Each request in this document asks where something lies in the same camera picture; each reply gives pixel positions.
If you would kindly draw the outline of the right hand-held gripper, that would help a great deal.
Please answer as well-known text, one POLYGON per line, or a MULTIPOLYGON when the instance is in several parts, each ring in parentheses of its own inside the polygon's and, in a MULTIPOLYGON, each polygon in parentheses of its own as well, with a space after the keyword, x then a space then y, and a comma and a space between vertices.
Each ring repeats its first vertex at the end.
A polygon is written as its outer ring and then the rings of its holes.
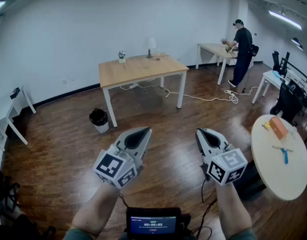
POLYGON ((239 148, 224 149, 229 142, 219 132, 209 128, 196 130, 198 149, 202 153, 203 162, 208 165, 207 175, 221 186, 240 179, 248 165, 248 161, 239 148))

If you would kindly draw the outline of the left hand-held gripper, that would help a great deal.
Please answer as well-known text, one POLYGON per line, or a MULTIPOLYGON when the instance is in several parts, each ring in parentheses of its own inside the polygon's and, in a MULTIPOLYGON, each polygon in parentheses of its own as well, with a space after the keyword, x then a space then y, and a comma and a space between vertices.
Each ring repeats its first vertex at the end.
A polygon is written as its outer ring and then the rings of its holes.
POLYGON ((122 189, 138 174, 151 140, 150 127, 124 131, 107 150, 101 150, 92 170, 100 179, 122 189))

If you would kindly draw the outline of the person's right forearm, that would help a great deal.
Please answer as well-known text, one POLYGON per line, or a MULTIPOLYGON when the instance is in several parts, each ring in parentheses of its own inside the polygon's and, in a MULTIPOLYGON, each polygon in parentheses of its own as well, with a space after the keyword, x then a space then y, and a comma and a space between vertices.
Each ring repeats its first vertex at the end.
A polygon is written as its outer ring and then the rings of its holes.
POLYGON ((235 186, 215 184, 219 221, 226 240, 252 228, 251 217, 235 186))

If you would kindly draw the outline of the person's left forearm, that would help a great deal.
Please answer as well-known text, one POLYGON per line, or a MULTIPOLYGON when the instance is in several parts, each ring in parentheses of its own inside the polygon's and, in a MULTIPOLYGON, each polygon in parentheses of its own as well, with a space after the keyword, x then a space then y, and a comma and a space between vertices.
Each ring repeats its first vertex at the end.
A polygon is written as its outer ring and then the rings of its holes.
POLYGON ((71 229, 80 230, 96 240, 109 221, 121 190, 103 182, 90 200, 73 217, 71 229))

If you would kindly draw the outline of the white bin black liner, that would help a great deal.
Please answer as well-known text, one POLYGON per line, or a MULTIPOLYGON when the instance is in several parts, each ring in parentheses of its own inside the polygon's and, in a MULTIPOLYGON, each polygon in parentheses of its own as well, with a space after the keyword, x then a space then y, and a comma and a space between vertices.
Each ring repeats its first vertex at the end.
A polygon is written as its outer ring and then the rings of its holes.
POLYGON ((100 134, 105 133, 109 129, 108 114, 102 109, 95 108, 90 113, 89 120, 100 134))

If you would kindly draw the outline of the orange box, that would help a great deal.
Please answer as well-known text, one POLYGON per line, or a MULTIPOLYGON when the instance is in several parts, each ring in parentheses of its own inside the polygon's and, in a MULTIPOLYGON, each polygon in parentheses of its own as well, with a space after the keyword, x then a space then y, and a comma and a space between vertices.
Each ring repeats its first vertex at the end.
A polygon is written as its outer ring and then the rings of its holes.
POLYGON ((278 116, 274 116, 269 120, 270 127, 279 140, 284 139, 289 131, 278 116))

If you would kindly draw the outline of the wooden table white legs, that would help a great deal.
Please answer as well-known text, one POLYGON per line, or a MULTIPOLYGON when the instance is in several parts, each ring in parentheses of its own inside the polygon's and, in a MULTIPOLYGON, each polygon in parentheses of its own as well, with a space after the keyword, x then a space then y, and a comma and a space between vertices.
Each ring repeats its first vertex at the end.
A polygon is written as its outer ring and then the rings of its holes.
POLYGON ((113 111, 109 90, 120 86, 143 82, 149 79, 160 78, 160 87, 164 87, 164 78, 180 74, 180 84, 177 99, 177 108, 183 104, 186 77, 189 68, 170 55, 163 54, 157 57, 147 58, 146 55, 132 56, 125 59, 125 63, 112 60, 98 65, 99 83, 108 108, 113 126, 117 121, 113 111))
POLYGON ((227 63, 230 63, 231 60, 236 60, 238 57, 237 52, 227 52, 226 49, 221 44, 216 43, 198 43, 197 44, 197 54, 196 54, 196 64, 195 68, 198 69, 199 65, 202 63, 201 58, 201 49, 206 50, 216 56, 216 65, 219 66, 222 59, 221 70, 219 73, 217 85, 220 86, 222 83, 223 75, 227 63))

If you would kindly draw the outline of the round white table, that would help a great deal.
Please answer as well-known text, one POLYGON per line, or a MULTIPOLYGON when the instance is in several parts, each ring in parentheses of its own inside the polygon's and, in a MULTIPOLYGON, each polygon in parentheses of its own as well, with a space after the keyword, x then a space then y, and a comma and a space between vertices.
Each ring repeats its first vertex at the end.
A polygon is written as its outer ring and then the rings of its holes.
POLYGON ((241 196, 252 196, 264 189, 270 190, 277 198, 291 201, 298 198, 307 186, 307 149, 297 129, 281 119, 288 134, 279 140, 272 129, 262 125, 273 117, 271 114, 260 116, 251 130, 251 153, 253 160, 247 166, 236 185, 241 196), (288 152, 285 164, 278 146, 293 150, 288 152))

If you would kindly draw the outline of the chest-worn black tablet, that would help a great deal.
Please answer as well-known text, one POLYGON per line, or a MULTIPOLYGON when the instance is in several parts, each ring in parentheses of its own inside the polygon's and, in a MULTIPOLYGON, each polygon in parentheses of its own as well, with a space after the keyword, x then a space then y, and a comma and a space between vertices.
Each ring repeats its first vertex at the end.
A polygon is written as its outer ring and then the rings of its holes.
POLYGON ((168 240, 179 235, 181 209, 139 208, 126 210, 126 232, 130 240, 168 240))

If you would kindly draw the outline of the black office chair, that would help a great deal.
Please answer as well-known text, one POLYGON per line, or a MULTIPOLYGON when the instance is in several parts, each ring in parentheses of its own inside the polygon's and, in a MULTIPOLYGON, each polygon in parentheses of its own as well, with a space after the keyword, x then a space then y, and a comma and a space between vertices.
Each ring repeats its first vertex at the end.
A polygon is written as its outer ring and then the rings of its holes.
POLYGON ((304 92, 293 80, 288 84, 283 82, 280 86, 277 103, 271 108, 270 114, 277 116, 282 112, 281 118, 293 124, 294 117, 303 107, 304 92))
POLYGON ((11 183, 11 179, 10 176, 4 176, 0 170, 0 203, 4 201, 4 207, 13 212, 16 207, 20 207, 17 193, 21 185, 18 182, 11 183))
POLYGON ((280 76, 285 77, 287 74, 287 68, 284 67, 283 63, 279 62, 279 52, 275 50, 272 53, 272 58, 273 58, 273 71, 276 71, 277 73, 279 73, 280 76))

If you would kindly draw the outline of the white shade table lamp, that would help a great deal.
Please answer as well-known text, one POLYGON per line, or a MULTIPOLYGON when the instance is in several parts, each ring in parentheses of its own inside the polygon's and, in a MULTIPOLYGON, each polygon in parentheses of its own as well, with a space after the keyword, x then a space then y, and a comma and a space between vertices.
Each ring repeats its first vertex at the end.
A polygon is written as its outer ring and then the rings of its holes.
POLYGON ((151 59, 152 58, 152 50, 155 50, 157 48, 157 44, 156 44, 156 39, 155 37, 149 37, 147 39, 147 50, 148 50, 148 54, 147 54, 147 59, 151 59))

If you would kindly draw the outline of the person's grey shirt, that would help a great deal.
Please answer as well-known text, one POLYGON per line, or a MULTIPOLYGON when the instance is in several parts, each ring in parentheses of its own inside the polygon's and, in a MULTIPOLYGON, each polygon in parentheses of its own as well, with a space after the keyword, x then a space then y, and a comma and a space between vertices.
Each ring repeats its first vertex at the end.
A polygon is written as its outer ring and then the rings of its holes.
MULTIPOLYGON (((66 232, 63 240, 94 240, 94 239, 86 232, 77 228, 72 228, 66 232)), ((189 233, 183 239, 179 240, 198 240, 198 239, 192 233, 189 233)), ((257 240, 257 237, 254 234, 254 231, 251 228, 249 228, 243 232, 240 232, 239 234, 231 236, 228 240, 257 240)))

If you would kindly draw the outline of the black pendant lamp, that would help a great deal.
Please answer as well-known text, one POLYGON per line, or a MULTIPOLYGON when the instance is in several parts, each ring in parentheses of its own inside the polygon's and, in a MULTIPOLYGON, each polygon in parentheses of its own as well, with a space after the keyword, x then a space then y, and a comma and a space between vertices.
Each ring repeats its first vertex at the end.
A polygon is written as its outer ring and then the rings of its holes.
POLYGON ((296 38, 296 37, 293 37, 291 39, 291 41, 296 44, 296 46, 300 49, 300 50, 303 50, 303 46, 300 44, 300 41, 296 38))

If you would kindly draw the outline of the white desk with drawer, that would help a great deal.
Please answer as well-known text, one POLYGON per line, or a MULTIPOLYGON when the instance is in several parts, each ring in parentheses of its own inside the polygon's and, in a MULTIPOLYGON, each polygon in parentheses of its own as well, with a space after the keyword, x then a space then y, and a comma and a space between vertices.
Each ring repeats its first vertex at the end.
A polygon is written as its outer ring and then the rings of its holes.
MULTIPOLYGON (((14 96, 14 98, 11 98, 9 95, 3 96, 3 97, 0 98, 0 125, 5 126, 6 128, 7 128, 7 126, 9 126, 13 130, 13 132, 18 136, 18 138, 25 145, 28 145, 27 140, 22 136, 22 134, 18 131, 16 126, 13 124, 14 121, 13 121, 12 116, 11 116, 13 110, 15 110, 18 115, 21 113, 21 110, 18 111, 15 108, 17 100, 19 99, 21 94, 26 99, 26 102, 27 102, 28 106, 30 107, 30 109, 32 110, 32 112, 34 114, 36 114, 36 110, 33 107, 33 104, 31 103, 29 97, 27 96, 27 94, 24 90, 24 86, 22 86, 19 89, 19 92, 14 96)), ((5 131, 6 130, 3 130, 2 128, 0 128, 0 137, 2 139, 7 137, 5 131)))

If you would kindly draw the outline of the blue handled squeegee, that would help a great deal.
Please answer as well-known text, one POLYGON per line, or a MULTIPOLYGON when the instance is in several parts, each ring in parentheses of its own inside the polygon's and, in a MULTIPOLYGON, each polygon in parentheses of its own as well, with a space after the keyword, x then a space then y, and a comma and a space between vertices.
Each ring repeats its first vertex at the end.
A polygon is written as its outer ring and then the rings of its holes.
POLYGON ((284 148, 284 147, 280 147, 280 146, 275 146, 273 145, 272 146, 274 149, 278 149, 278 150, 281 150, 281 152, 283 153, 284 155, 284 163, 285 164, 288 164, 289 163, 289 158, 288 158, 288 152, 293 152, 293 150, 291 149, 288 149, 288 148, 284 148))

